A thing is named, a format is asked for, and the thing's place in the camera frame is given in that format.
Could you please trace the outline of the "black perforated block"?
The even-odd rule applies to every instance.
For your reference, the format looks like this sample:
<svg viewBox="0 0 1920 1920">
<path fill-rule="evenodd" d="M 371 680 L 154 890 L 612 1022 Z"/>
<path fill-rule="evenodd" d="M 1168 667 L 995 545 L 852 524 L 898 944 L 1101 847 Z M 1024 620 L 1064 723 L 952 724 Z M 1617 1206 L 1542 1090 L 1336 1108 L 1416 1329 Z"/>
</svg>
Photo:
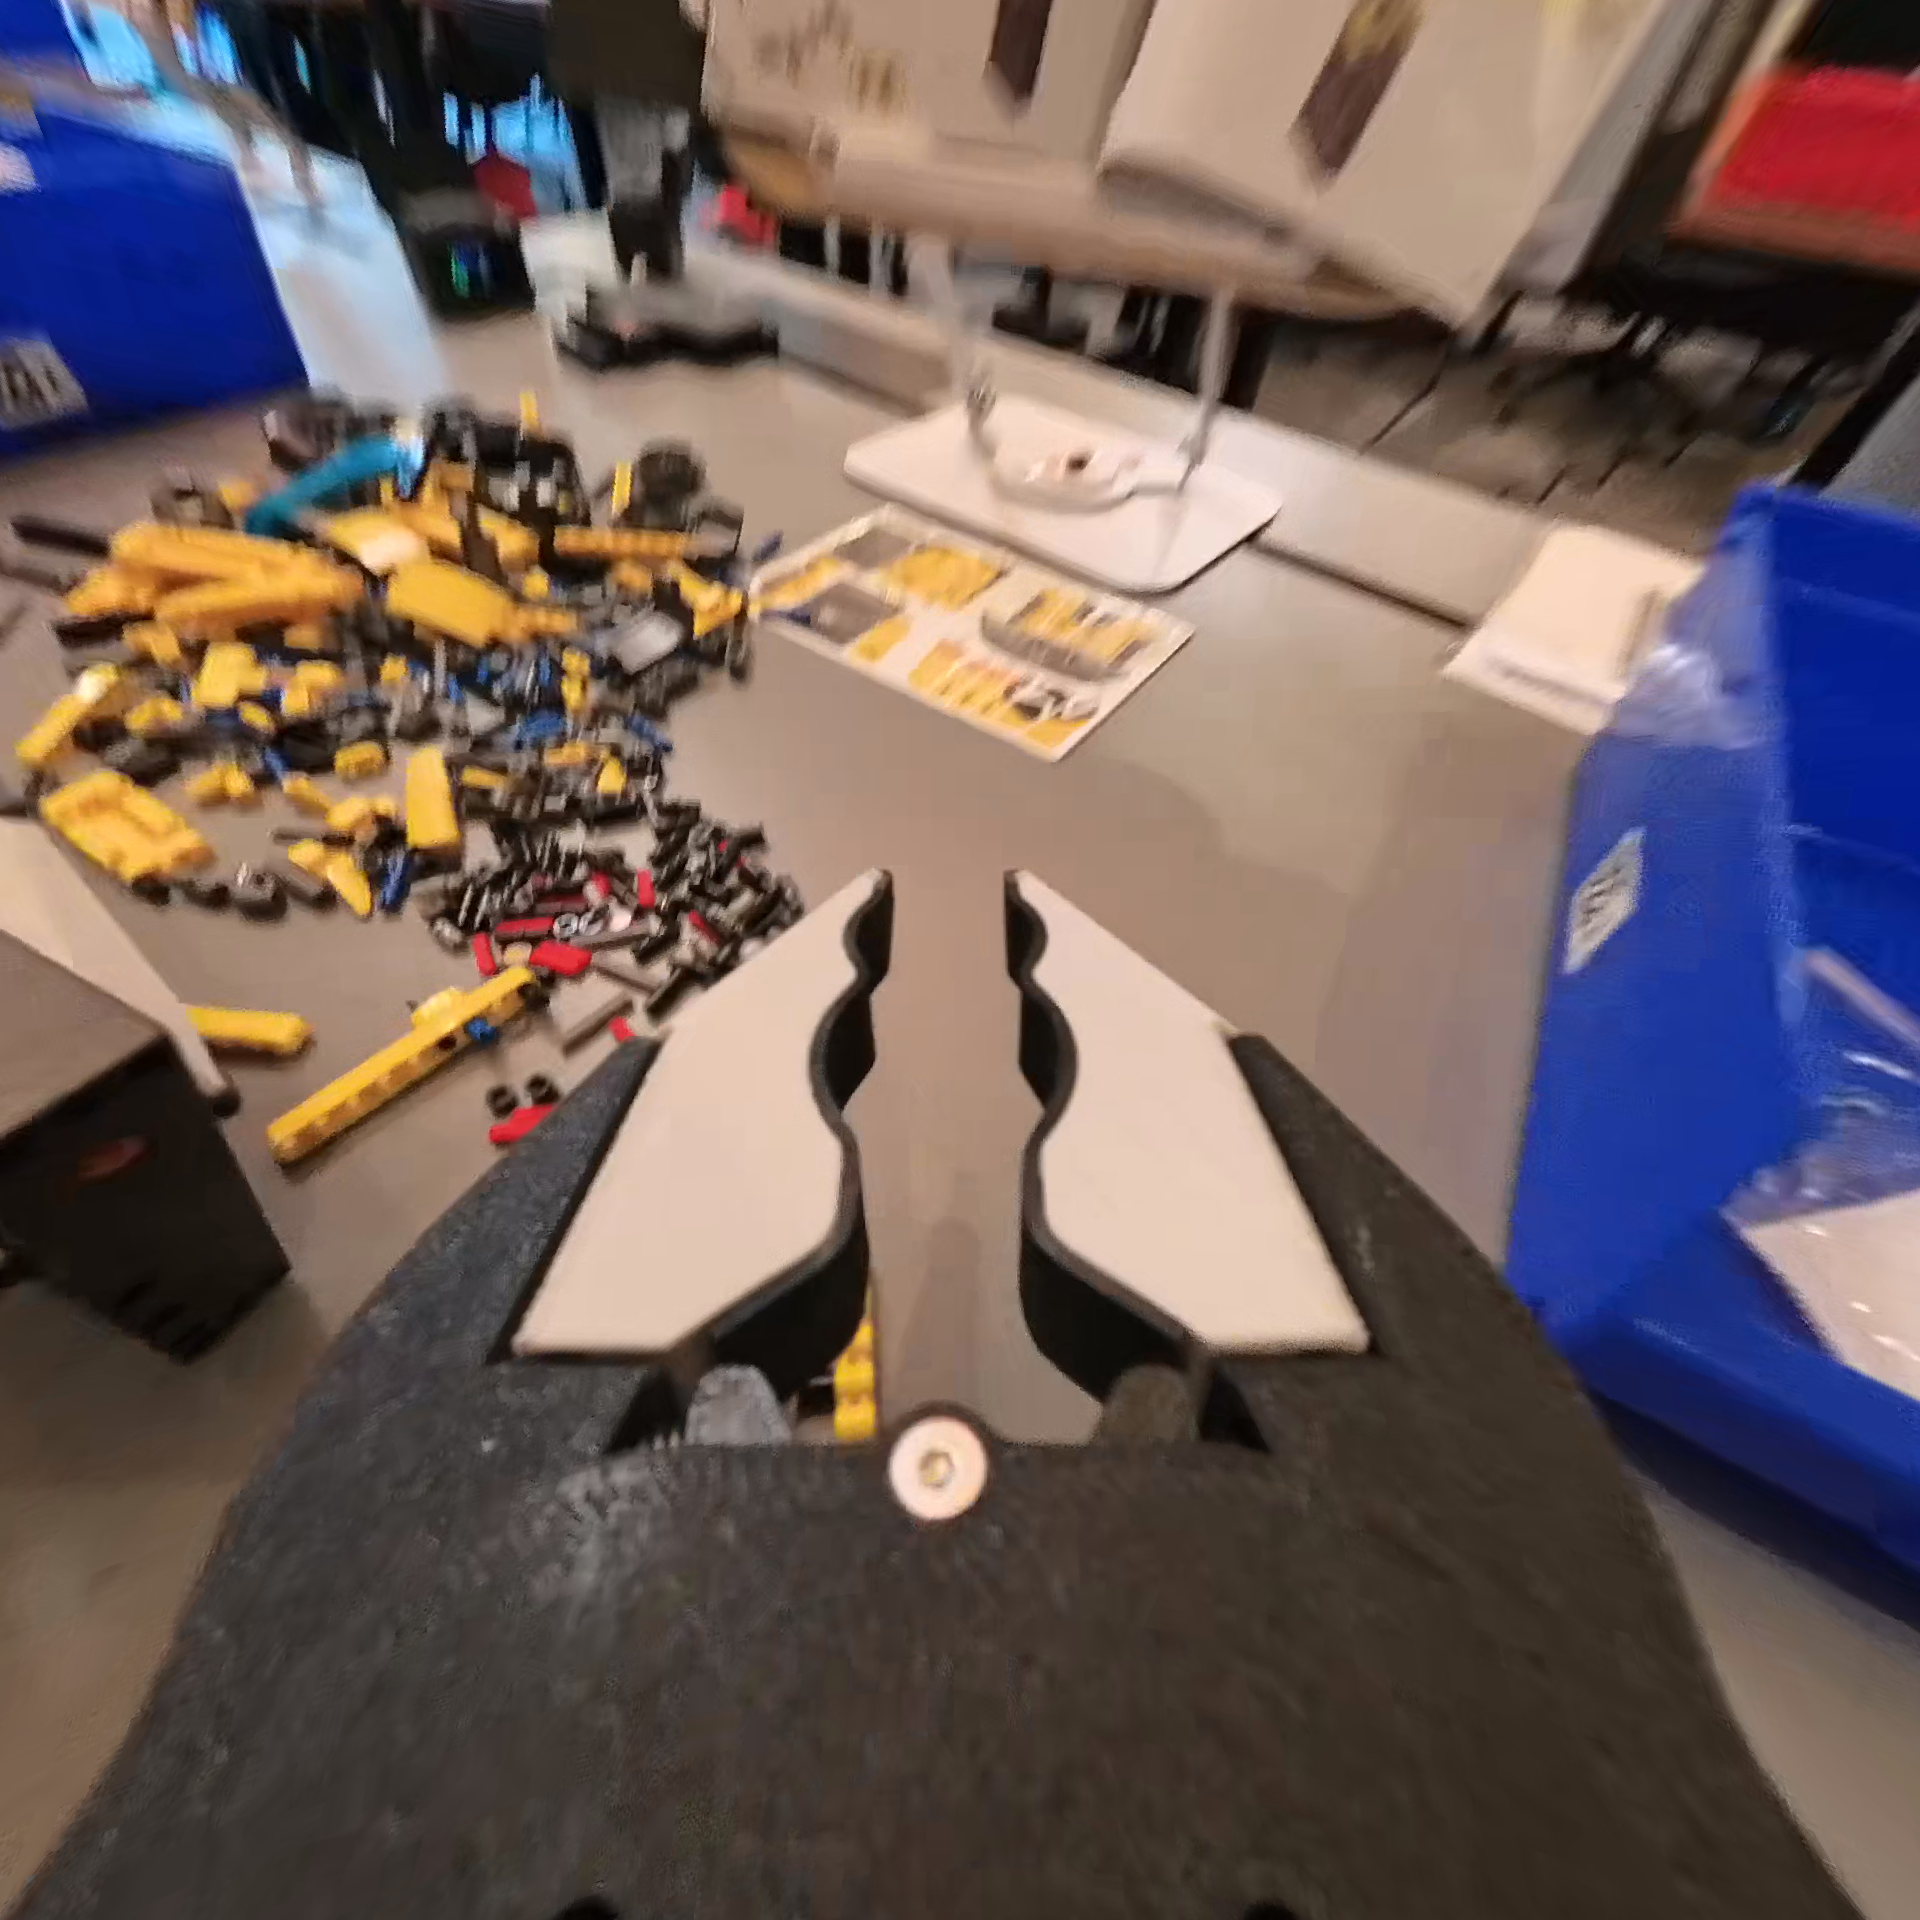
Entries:
<svg viewBox="0 0 1920 1920">
<path fill-rule="evenodd" d="M 174 1036 L 2 937 L 5 1283 L 40 1283 L 171 1361 L 291 1273 Z"/>
</svg>

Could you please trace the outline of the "pile of small connector pins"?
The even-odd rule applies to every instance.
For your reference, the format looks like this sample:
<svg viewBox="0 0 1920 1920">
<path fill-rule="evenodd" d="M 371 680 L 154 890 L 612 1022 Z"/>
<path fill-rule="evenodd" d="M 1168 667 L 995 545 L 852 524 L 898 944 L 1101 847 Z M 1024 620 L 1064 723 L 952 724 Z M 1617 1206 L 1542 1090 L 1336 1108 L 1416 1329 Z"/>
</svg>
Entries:
<svg viewBox="0 0 1920 1920">
<path fill-rule="evenodd" d="M 710 991 L 800 922 L 803 892 L 768 857 L 758 823 L 691 801 L 616 807 L 605 823 L 483 822 L 480 850 L 421 881 L 428 932 L 474 984 L 528 974 L 542 1054 L 488 1092 L 505 1146 L 557 1108 L 612 1049 L 657 1042 Z"/>
</svg>

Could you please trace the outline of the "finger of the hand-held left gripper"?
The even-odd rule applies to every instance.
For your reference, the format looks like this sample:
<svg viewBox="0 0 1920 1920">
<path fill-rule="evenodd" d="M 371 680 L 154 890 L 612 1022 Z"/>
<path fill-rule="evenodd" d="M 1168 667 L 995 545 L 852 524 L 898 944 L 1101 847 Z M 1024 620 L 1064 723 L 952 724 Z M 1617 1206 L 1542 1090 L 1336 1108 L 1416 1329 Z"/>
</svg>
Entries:
<svg viewBox="0 0 1920 1920">
<path fill-rule="evenodd" d="M 158 1022 L 214 1113 L 243 1100 L 178 995 L 120 919 L 89 890 L 54 840 L 22 818 L 2 822 L 2 929 L 44 959 Z"/>
</svg>

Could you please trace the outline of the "red plastic bin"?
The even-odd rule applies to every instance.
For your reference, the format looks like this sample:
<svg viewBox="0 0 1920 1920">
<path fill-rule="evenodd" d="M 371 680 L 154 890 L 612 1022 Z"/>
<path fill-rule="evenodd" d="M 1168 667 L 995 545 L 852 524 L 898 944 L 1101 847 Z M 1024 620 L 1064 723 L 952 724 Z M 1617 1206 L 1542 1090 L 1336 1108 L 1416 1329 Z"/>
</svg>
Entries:
<svg viewBox="0 0 1920 1920">
<path fill-rule="evenodd" d="M 1758 86 L 1715 164 L 1723 209 L 1826 212 L 1917 227 L 1917 78 L 1867 66 L 1780 66 Z"/>
</svg>

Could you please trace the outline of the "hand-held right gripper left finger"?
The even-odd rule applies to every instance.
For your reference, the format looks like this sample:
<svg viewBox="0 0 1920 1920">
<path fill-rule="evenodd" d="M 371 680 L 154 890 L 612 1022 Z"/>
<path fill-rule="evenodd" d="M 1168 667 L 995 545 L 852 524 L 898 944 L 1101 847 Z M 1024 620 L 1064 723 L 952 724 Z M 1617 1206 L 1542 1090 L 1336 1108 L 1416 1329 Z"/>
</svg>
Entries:
<svg viewBox="0 0 1920 1920">
<path fill-rule="evenodd" d="M 848 1105 L 875 1066 L 897 888 L 854 876 L 680 1015 L 512 1323 L 520 1363 L 636 1366 L 684 1401 L 716 1366 L 785 1400 L 869 1305 Z"/>
</svg>

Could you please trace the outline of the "heap of mixed building bricks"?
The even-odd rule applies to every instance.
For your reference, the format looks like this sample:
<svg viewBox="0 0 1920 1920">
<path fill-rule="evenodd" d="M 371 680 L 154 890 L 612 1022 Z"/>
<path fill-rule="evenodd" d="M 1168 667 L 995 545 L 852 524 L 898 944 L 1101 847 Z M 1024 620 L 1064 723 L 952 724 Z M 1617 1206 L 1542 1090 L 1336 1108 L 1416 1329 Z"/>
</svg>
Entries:
<svg viewBox="0 0 1920 1920">
<path fill-rule="evenodd" d="M 740 510 L 688 444 L 588 482 L 537 400 L 269 409 L 266 488 L 193 472 L 114 531 L 16 516 L 65 694 L 5 811 L 132 897 L 396 919 L 483 822 L 605 823 L 675 790 L 675 708 L 752 671 Z"/>
</svg>

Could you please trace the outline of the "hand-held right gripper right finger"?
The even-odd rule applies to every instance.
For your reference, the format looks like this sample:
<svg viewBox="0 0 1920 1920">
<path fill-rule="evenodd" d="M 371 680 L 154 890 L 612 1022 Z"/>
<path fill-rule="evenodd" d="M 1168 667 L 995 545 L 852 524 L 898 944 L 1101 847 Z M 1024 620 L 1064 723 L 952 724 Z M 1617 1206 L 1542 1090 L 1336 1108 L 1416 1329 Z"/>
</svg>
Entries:
<svg viewBox="0 0 1920 1920">
<path fill-rule="evenodd" d="M 1019 1303 L 1109 1396 L 1139 1368 L 1363 1356 L 1337 1272 L 1220 1014 L 1030 872 L 1003 881 L 1019 1073 Z"/>
</svg>

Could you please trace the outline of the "clear plastic bag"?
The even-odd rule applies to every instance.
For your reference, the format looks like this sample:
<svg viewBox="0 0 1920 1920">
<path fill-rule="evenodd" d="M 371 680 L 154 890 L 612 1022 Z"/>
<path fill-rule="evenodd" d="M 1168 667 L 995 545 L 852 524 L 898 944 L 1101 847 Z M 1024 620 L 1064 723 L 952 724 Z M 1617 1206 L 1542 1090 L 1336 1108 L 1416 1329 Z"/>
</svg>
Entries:
<svg viewBox="0 0 1920 1920">
<path fill-rule="evenodd" d="M 1611 1270 L 1707 1227 L 1835 1361 L 1916 1396 L 1916 671 L 1662 639 L 1617 1036 Z"/>
</svg>

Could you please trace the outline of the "printed paper sheets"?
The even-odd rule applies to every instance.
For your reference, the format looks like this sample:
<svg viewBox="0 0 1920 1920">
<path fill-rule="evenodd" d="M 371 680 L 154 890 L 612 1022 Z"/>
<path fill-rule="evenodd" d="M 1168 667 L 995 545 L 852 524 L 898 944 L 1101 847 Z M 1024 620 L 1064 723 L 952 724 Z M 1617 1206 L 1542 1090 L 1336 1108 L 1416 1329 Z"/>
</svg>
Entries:
<svg viewBox="0 0 1920 1920">
<path fill-rule="evenodd" d="M 1562 524 L 1453 652 L 1443 680 L 1572 737 L 1608 727 L 1704 560 Z"/>
</svg>

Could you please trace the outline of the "clear acrylic book stand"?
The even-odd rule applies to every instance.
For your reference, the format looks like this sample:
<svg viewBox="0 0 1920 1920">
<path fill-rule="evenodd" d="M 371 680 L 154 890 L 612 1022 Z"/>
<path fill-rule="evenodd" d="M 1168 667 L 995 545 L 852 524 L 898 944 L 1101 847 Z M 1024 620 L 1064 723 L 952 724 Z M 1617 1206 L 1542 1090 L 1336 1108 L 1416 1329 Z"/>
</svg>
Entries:
<svg viewBox="0 0 1920 1920">
<path fill-rule="evenodd" d="M 1283 304 L 1322 265 L 1300 246 L 1245 223 L 1209 217 L 1168 194 L 1098 186 L 1078 162 L 993 160 L 984 151 L 818 122 L 806 160 L 822 199 L 905 239 L 908 267 L 940 314 L 968 454 L 990 490 L 1024 510 L 1101 514 L 1142 496 L 1184 496 L 1209 456 L 1227 384 L 1233 314 Z M 1172 450 L 1121 450 L 1092 427 L 1012 430 L 985 334 L 965 308 L 957 250 L 1098 282 L 1139 282 L 1206 302 L 1195 404 Z"/>
</svg>

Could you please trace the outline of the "blue plastic bin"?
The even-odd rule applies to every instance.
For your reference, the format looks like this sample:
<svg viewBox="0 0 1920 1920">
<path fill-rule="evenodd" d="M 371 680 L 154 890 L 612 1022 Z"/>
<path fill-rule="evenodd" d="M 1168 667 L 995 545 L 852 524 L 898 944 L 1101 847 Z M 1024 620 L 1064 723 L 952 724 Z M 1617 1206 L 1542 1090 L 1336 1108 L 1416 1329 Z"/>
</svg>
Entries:
<svg viewBox="0 0 1920 1920">
<path fill-rule="evenodd" d="M 1916 1190 L 1913 512 L 1740 496 L 1570 786 L 1506 1275 L 1581 1383 L 1916 1618 L 1916 1392 L 1738 1216 Z"/>
<path fill-rule="evenodd" d="M 20 86 L 2 162 L 5 462 L 307 387 L 228 164 Z"/>
</svg>

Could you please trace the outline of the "yellow sticker sheet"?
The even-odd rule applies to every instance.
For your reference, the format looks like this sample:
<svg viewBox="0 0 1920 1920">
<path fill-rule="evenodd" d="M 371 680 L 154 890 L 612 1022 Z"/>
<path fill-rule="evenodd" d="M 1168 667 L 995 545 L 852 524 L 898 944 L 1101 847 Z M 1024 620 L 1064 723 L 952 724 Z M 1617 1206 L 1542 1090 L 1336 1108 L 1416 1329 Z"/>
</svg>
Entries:
<svg viewBox="0 0 1920 1920">
<path fill-rule="evenodd" d="M 1050 764 L 1193 639 L 1176 615 L 901 507 L 770 559 L 748 599 L 765 632 Z"/>
</svg>

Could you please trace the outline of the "long yellow holed beam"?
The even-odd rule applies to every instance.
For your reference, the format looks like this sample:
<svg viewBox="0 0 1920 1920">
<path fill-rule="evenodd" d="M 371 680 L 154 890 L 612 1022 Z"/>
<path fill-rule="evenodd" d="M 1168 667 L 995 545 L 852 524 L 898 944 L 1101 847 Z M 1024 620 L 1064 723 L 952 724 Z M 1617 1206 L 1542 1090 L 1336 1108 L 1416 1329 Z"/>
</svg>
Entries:
<svg viewBox="0 0 1920 1920">
<path fill-rule="evenodd" d="M 492 1044 L 544 998 L 544 980 L 532 968 L 505 968 L 474 988 L 430 995 L 396 1041 L 267 1126 L 272 1161 L 293 1168 L 317 1156 L 469 1049 Z"/>
</svg>

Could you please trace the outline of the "yellow brick assembly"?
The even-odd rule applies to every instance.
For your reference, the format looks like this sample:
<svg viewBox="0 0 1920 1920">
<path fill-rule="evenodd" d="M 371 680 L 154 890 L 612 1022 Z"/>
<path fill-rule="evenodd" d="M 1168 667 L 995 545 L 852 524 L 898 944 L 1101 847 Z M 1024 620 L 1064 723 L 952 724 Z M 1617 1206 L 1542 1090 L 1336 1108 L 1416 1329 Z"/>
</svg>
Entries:
<svg viewBox="0 0 1920 1920">
<path fill-rule="evenodd" d="M 829 1430 L 836 1447 L 869 1444 L 880 1430 L 878 1302 L 869 1290 L 850 1343 L 829 1371 Z"/>
</svg>

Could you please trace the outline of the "small black device with screen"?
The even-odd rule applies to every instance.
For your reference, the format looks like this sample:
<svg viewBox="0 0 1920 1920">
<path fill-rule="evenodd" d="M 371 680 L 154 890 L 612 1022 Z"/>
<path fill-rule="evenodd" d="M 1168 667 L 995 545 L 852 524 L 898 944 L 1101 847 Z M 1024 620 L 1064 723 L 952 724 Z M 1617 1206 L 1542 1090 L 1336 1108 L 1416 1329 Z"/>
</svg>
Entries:
<svg viewBox="0 0 1920 1920">
<path fill-rule="evenodd" d="M 435 230 L 413 241 L 421 296 L 438 320 L 528 314 L 537 306 L 514 225 Z"/>
</svg>

